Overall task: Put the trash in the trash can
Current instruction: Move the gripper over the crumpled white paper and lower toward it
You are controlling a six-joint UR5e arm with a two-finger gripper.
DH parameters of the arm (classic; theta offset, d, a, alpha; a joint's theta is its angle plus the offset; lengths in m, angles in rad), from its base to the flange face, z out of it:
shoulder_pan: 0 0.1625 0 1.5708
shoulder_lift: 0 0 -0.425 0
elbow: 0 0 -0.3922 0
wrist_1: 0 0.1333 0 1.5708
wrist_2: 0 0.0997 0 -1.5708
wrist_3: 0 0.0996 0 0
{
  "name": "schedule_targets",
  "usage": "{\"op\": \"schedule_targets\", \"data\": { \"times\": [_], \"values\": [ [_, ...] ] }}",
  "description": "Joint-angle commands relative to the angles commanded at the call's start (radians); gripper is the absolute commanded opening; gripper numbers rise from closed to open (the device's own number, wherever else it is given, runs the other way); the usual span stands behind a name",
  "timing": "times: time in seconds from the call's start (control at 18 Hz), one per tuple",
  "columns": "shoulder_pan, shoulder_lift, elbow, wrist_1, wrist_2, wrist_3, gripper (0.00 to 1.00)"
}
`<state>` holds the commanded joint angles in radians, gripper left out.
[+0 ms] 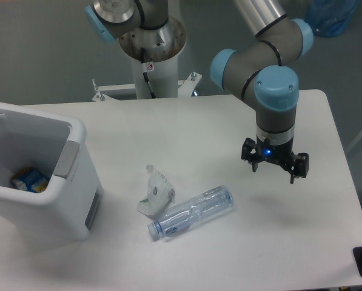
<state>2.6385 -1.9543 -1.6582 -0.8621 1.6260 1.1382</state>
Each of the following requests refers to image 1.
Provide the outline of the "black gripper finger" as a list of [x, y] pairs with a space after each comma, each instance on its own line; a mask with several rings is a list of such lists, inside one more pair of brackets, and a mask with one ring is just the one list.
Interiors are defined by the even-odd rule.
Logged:
[[247, 161], [252, 166], [252, 171], [255, 173], [260, 162], [260, 155], [257, 152], [256, 142], [250, 138], [246, 138], [241, 151], [241, 159]]
[[293, 155], [292, 165], [289, 168], [290, 183], [297, 178], [306, 178], [309, 171], [309, 154], [298, 153]]

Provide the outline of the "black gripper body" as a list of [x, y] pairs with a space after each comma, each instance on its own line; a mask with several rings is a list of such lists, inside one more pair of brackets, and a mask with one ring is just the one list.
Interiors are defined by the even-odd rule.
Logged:
[[256, 139], [257, 152], [260, 155], [260, 162], [268, 162], [278, 165], [283, 169], [289, 169], [293, 161], [293, 138], [288, 142], [279, 145], [272, 145], [269, 140], [261, 141]]

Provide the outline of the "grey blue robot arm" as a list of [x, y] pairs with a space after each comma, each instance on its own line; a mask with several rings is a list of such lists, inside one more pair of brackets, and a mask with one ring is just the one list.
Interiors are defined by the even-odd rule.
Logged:
[[[289, 63], [309, 51], [312, 29], [301, 19], [288, 18], [278, 1], [235, 5], [256, 43], [244, 52], [220, 51], [210, 65], [210, 78], [256, 113], [256, 139], [244, 141], [241, 157], [253, 169], [268, 162], [292, 179], [305, 178], [309, 156], [292, 150], [299, 81]], [[178, 55], [186, 33], [169, 15], [167, 1], [93, 1], [85, 13], [100, 37], [118, 41], [130, 58], [139, 99], [179, 96]]]

